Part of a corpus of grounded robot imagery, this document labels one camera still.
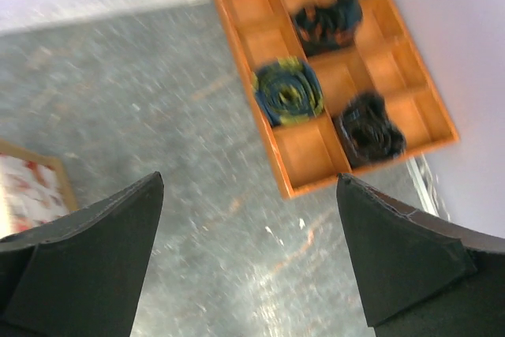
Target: rolled cloth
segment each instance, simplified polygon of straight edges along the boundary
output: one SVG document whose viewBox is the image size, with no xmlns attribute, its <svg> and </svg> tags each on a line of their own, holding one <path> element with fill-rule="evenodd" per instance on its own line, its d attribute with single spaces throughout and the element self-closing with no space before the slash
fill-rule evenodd
<svg viewBox="0 0 505 337">
<path fill-rule="evenodd" d="M 293 17 L 301 45 L 308 56 L 352 45 L 362 19 L 358 0 L 342 0 L 329 7 L 309 5 Z"/>
<path fill-rule="evenodd" d="M 323 93 L 316 74 L 296 57 L 262 67 L 255 73 L 252 86 L 271 126 L 307 122 L 323 112 Z"/>
<path fill-rule="evenodd" d="M 352 168 L 396 158 L 406 149 L 405 137 L 375 92 L 358 95 L 333 123 Z"/>
</svg>

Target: wooden frame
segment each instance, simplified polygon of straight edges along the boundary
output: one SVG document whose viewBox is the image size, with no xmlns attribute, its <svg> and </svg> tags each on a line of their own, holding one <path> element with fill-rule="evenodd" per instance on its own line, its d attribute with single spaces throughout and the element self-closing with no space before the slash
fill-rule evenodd
<svg viewBox="0 0 505 337">
<path fill-rule="evenodd" d="M 215 0 L 244 84 L 252 114 L 279 191 L 296 197 L 337 181 L 338 173 L 361 174 L 459 139 L 458 132 L 392 0 L 359 0 L 364 20 L 355 45 L 306 58 L 290 14 L 308 2 L 335 0 Z M 303 125 L 271 128 L 254 99 L 252 73 L 276 58 L 309 62 L 320 80 L 324 113 Z M 385 163 L 351 170 L 331 118 L 363 90 L 386 99 L 390 118 L 407 139 L 406 153 Z"/>
</svg>

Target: gray floor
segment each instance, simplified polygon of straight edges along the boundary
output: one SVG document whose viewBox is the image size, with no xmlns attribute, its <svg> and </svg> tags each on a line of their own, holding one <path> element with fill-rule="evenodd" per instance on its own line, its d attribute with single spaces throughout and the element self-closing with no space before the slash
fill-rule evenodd
<svg viewBox="0 0 505 337">
<path fill-rule="evenodd" d="M 367 337 L 330 188 L 282 201 L 213 5 L 0 38 L 0 137 L 64 160 L 80 204 L 158 170 L 132 336 Z M 365 180 L 421 206 L 404 165 Z"/>
</svg>

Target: rolled fabric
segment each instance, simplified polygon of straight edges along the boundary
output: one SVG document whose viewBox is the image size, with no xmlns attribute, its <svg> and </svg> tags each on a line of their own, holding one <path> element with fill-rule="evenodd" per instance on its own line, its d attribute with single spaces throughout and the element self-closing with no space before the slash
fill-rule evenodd
<svg viewBox="0 0 505 337">
<path fill-rule="evenodd" d="M 352 45 L 362 19 L 358 0 L 342 0 L 329 7 L 306 6 L 294 15 L 293 22 L 310 57 Z"/>
<path fill-rule="evenodd" d="M 316 74 L 296 57 L 263 66 L 255 73 L 252 86 L 271 126 L 307 122 L 323 112 L 323 92 Z"/>
<path fill-rule="evenodd" d="M 396 158 L 406 149 L 406 139 L 389 120 L 378 93 L 358 95 L 333 123 L 352 168 Z"/>
</svg>

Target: wooden tray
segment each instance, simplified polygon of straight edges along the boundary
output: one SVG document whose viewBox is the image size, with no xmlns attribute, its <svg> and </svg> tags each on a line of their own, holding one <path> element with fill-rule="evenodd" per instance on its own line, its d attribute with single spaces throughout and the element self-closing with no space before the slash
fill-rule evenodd
<svg viewBox="0 0 505 337">
<path fill-rule="evenodd" d="M 11 144 L 10 142 L 1 139 L 0 153 L 27 161 L 37 162 L 38 164 L 49 166 L 54 169 L 62 187 L 62 197 L 66 207 L 70 212 L 74 212 L 79 209 L 76 197 L 73 194 L 72 186 L 70 185 L 69 178 L 66 175 L 65 168 L 63 167 L 63 163 L 60 159 L 48 155 L 40 155 L 34 152 L 30 152 L 21 146 Z"/>
<path fill-rule="evenodd" d="M 296 126 L 271 128 L 251 87 L 252 73 L 277 58 L 304 51 L 290 14 L 306 3 L 335 0 L 215 0 L 252 114 L 279 191 L 296 197 L 337 181 L 338 173 L 361 174 L 458 140 L 458 133 L 392 0 L 359 0 L 363 22 L 355 46 L 308 59 L 324 94 L 325 111 Z M 359 92 L 377 90 L 390 119 L 407 139 L 393 161 L 351 170 L 331 118 Z"/>
</svg>

